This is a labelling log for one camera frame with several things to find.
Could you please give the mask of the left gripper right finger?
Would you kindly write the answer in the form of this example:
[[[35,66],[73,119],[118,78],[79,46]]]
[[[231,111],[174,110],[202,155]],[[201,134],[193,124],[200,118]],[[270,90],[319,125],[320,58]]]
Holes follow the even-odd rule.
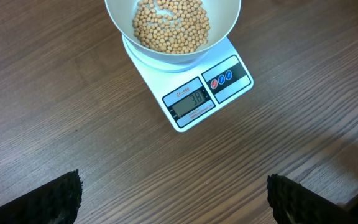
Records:
[[[267,201],[279,224],[357,224],[358,217],[285,176],[267,177]]]

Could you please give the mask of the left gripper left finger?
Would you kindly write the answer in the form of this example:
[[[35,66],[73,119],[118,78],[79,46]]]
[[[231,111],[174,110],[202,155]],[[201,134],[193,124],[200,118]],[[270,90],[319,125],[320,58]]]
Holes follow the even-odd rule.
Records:
[[[0,224],[73,224],[81,206],[82,186],[78,170],[68,172],[0,206]]]

